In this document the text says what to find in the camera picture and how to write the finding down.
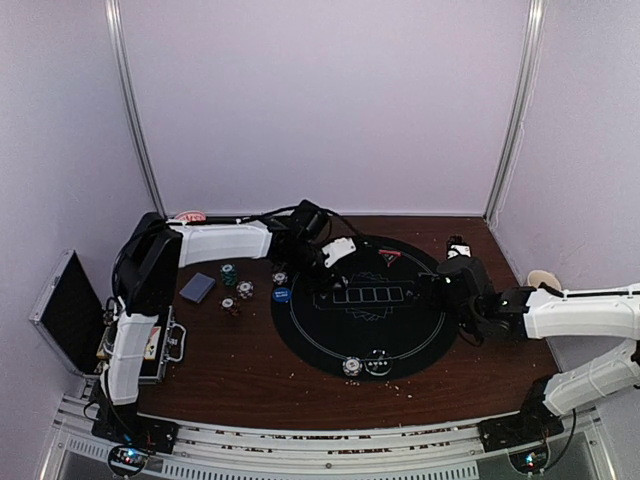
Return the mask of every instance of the white robotic arm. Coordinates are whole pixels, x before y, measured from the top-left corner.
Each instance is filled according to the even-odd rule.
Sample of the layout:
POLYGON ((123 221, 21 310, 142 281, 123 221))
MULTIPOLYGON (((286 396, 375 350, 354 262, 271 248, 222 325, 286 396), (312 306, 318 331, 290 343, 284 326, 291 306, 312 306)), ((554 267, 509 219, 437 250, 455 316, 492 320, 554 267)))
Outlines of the white robotic arm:
POLYGON ((561 416, 640 384, 640 284, 582 291, 523 287, 504 292, 495 304, 493 312, 485 313, 493 314, 496 321, 509 311, 512 327, 518 324, 514 330, 522 337, 598 335, 624 340, 578 368, 536 380, 518 415, 481 422, 486 450, 515 446, 523 439, 538 440, 541 427, 559 433, 561 416), (523 305, 509 305, 522 299, 523 305))
POLYGON ((640 340, 640 284, 607 290, 557 292, 538 289, 527 302, 529 338, 600 335, 626 339, 610 352, 575 370, 554 375, 544 405, 554 415, 640 384, 636 357, 640 340))
MULTIPOLYGON (((312 246, 309 241, 314 240, 320 233, 327 216, 323 214, 322 209, 308 202, 303 202, 296 211, 298 215, 293 216, 295 221, 293 226, 284 225, 281 221, 274 223, 256 220, 244 223, 241 219, 222 224, 189 225, 185 222, 165 224, 165 228, 160 229, 159 232, 167 234, 168 239, 179 240, 180 245, 179 254, 174 248, 173 265, 170 266, 162 264, 161 259, 164 254, 160 253, 162 249, 171 250, 169 240, 154 240, 150 245, 140 245, 144 247, 146 255, 142 261, 137 262, 136 268, 130 266, 131 260, 129 263, 120 263, 123 255, 121 253, 116 262, 117 267, 123 270, 123 275, 129 272, 132 278, 129 279, 129 283, 136 286, 123 288, 123 295, 128 294, 127 298, 119 295, 117 303, 114 304, 113 319, 117 322, 116 337, 108 366, 100 379, 102 389, 113 406, 134 404, 138 398, 138 379, 144 361, 145 347, 152 328, 158 321, 159 308, 163 308, 167 298, 170 301, 173 297, 178 268, 214 260, 259 259, 271 256, 276 261, 297 263, 301 270, 306 268, 318 277, 326 277, 329 282, 338 280, 334 265, 338 260, 356 250, 354 241, 351 238, 340 238, 321 249, 312 246), (156 263, 160 264, 160 269, 153 268, 154 265, 151 265, 156 263), (164 299, 154 298, 159 296, 155 285, 148 291, 138 285, 144 284, 141 272, 144 272, 145 268, 148 275, 153 277, 152 280, 160 276, 173 277, 173 281, 168 282, 170 284, 168 287, 160 289, 164 291, 160 295, 165 297, 164 299), (141 301, 139 297, 151 297, 151 300, 142 299, 141 301), (153 302, 157 302, 160 307, 148 305, 153 302)), ((143 225, 138 231, 153 231, 154 228, 143 225)), ((134 242, 144 237, 140 235, 137 238, 136 235, 134 233, 132 237, 134 242)), ((132 252, 128 259, 135 260, 139 255, 135 252, 136 245, 130 245, 130 247, 132 252)))

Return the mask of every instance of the white wall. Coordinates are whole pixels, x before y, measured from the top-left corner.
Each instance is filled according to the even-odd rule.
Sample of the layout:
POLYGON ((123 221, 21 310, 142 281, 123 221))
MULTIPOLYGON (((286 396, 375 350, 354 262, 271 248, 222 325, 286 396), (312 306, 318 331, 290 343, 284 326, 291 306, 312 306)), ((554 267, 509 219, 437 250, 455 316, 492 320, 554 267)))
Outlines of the white wall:
POLYGON ((122 2, 167 210, 484 213, 527 15, 512 0, 122 2))
POLYGON ((151 204, 102 0, 3 2, 0 64, 0 477, 28 479, 78 382, 28 313, 66 248, 104 298, 117 248, 151 204))
MULTIPOLYGON (((568 288, 640 281, 640 3, 550 2, 522 146, 494 231, 522 280, 568 288)), ((553 342, 572 368, 619 340, 553 342)), ((600 404, 623 479, 640 472, 635 391, 600 404)))

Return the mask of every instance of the poker chip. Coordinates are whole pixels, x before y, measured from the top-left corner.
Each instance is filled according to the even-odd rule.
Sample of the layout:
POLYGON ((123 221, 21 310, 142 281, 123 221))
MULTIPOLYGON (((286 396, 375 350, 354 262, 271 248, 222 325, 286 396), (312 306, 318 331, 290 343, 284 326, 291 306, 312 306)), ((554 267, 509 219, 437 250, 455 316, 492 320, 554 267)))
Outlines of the poker chip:
POLYGON ((285 287, 276 288, 272 297, 278 303, 288 303, 291 300, 291 290, 285 287))
POLYGON ((232 317, 237 317, 240 314, 240 303, 233 297, 224 297, 220 301, 220 308, 232 317))
POLYGON ((357 377, 362 371, 362 362, 358 357, 348 357, 342 362, 342 371, 347 377, 357 377))
POLYGON ((238 271, 232 263, 226 263, 220 267, 220 275, 222 276, 222 284, 227 287, 233 287, 238 283, 238 271))
POLYGON ((271 278, 273 279, 273 283, 279 286, 284 285, 289 280, 289 277, 285 272, 274 273, 271 278))
POLYGON ((243 300, 247 300, 253 297, 253 283, 251 282, 240 282, 236 287, 236 292, 238 292, 238 296, 243 300))

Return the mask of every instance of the brown wooden surface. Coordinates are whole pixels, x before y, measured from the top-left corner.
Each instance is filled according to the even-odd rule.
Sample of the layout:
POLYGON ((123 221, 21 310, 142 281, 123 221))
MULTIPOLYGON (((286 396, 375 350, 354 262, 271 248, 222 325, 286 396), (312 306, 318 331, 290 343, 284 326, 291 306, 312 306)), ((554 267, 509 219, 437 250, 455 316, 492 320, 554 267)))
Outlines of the brown wooden surface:
MULTIPOLYGON (((357 217, 366 233, 397 238, 444 260, 445 242, 464 235, 496 289, 516 285, 479 218, 357 217)), ((270 314, 271 266, 235 260, 241 280, 255 285, 240 317, 219 309, 228 294, 217 285, 200 305, 176 295, 177 320, 188 329, 183 363, 161 385, 140 392, 140 412, 181 420, 278 429, 353 429, 426 425, 517 410, 531 382, 556 372, 544 341, 487 341, 474 348, 457 339, 425 371, 389 384, 354 383, 302 362, 282 342, 270 314)), ((220 263, 184 269, 178 289, 202 272, 219 280, 220 263)))

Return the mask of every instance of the black poker mat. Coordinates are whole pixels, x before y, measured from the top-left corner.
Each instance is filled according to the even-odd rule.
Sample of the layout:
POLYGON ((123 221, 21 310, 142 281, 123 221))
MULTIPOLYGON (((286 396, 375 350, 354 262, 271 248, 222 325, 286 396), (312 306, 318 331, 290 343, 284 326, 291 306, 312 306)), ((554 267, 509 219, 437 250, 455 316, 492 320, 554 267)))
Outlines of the black poker mat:
POLYGON ((363 368, 354 380, 388 381, 435 363, 458 325, 416 294, 418 273, 435 271, 435 259, 398 240, 367 238, 370 246, 338 263, 347 291, 313 293, 304 275, 287 271, 291 300, 272 300, 271 314, 280 337, 308 364, 348 378, 343 362, 357 357, 363 368))

